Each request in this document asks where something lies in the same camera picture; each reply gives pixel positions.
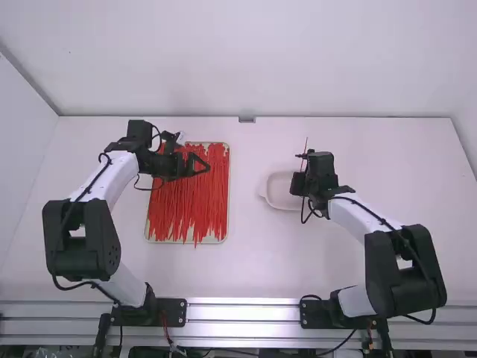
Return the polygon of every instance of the white wall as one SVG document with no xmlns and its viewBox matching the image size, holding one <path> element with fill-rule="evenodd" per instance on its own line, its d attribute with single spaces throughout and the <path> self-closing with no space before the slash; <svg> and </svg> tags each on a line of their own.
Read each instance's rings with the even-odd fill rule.
<svg viewBox="0 0 477 358">
<path fill-rule="evenodd" d="M 477 1 L 4 0 L 66 115 L 451 116 L 477 169 Z"/>
<path fill-rule="evenodd" d="M 0 265 L 57 120 L 56 113 L 0 53 Z"/>
</svg>

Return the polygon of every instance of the white plate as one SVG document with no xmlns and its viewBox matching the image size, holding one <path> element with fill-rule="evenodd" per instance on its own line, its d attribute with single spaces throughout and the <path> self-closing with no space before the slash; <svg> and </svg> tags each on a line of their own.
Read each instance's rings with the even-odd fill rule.
<svg viewBox="0 0 477 358">
<path fill-rule="evenodd" d="M 290 183 L 294 171 L 274 172 L 261 183 L 259 195 L 265 198 L 267 203 L 279 210 L 300 211 L 300 196 L 290 194 Z"/>
</svg>

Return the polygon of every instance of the metal extrusion frame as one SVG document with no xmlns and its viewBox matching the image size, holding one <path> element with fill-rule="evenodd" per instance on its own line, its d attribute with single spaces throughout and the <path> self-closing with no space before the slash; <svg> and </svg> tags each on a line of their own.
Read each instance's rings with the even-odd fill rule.
<svg viewBox="0 0 477 358">
<path fill-rule="evenodd" d="M 332 348 L 350 330 L 304 330 L 298 299 L 187 298 L 187 322 L 170 328 L 172 339 L 197 348 Z M 0 345 L 92 345 L 104 301 L 0 301 Z M 416 314 L 428 318 L 430 312 Z M 395 349 L 471 351 L 477 348 L 477 304 L 452 304 L 437 310 L 433 325 L 403 317 L 389 320 Z M 344 348 L 361 349 L 362 332 Z M 376 347 L 379 337 L 373 337 Z M 111 327 L 108 345 L 119 343 Z M 123 353 L 133 346 L 168 346 L 161 327 L 124 327 Z"/>
</svg>

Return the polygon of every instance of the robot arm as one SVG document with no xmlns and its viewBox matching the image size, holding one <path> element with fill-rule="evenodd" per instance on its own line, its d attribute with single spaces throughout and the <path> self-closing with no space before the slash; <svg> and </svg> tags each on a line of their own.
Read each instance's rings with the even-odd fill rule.
<svg viewBox="0 0 477 358">
<path fill-rule="evenodd" d="M 55 283 L 56 276 L 93 282 L 123 307 L 143 307 L 146 296 L 153 295 L 150 286 L 121 263 L 121 243 L 111 211 L 127 184 L 140 173 L 169 182 L 208 172 L 210 166 L 196 154 L 189 153 L 184 160 L 181 153 L 174 152 L 181 132 L 158 133 L 165 137 L 164 151 L 149 151 L 152 130 L 150 123 L 130 120 L 127 136 L 106 147 L 85 184 L 66 200 L 49 201 L 44 206 L 46 264 Z M 196 170 L 196 163 L 203 168 Z M 72 236 L 79 227 L 84 227 L 85 234 Z"/>
<path fill-rule="evenodd" d="M 334 291 L 334 321 L 362 316 L 390 318 L 442 307 L 446 288 L 431 234 L 420 225 L 405 226 L 365 204 L 349 186 L 339 186 L 329 152 L 297 155 L 306 159 L 295 172 L 292 195 L 307 196 L 313 210 L 347 229 L 364 246 L 365 283 Z M 399 268 L 397 258 L 411 261 Z"/>
</svg>

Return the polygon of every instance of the white table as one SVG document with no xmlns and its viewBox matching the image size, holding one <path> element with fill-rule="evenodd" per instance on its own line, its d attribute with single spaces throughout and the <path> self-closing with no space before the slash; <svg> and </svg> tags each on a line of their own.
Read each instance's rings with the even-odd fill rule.
<svg viewBox="0 0 477 358">
<path fill-rule="evenodd" d="M 98 153 L 125 135 L 128 119 L 60 120 L 1 271 L 0 311 L 11 319 L 4 322 L 0 344 L 94 341 L 99 313 L 110 304 L 91 289 L 59 292 L 53 287 L 45 266 L 41 209 L 83 183 L 97 166 Z M 274 210 L 256 194 L 268 173 L 300 168 L 294 155 L 303 150 L 306 137 L 310 148 L 335 155 L 341 184 L 403 223 L 424 224 L 433 235 L 449 306 L 439 311 L 435 326 L 394 320 L 395 348 L 477 345 L 477 186 L 450 119 L 147 120 L 159 129 L 184 130 L 190 140 L 224 141 L 231 148 L 224 243 L 194 248 L 146 242 L 149 194 L 132 185 L 113 211 L 122 262 L 158 296 L 189 299 L 189 321 L 172 333 L 183 345 L 325 348 L 347 335 L 302 330 L 296 303 L 308 293 L 327 297 L 333 289 L 362 282 L 362 247 L 341 227 L 317 219 L 301 225 L 299 213 Z M 150 182 L 142 178 L 143 185 Z M 446 323 L 452 323 L 451 330 Z M 128 328 L 124 334 L 125 345 L 165 344 L 161 329 Z M 110 338 L 117 343 L 116 330 Z M 348 346 L 358 347 L 358 336 Z"/>
</svg>

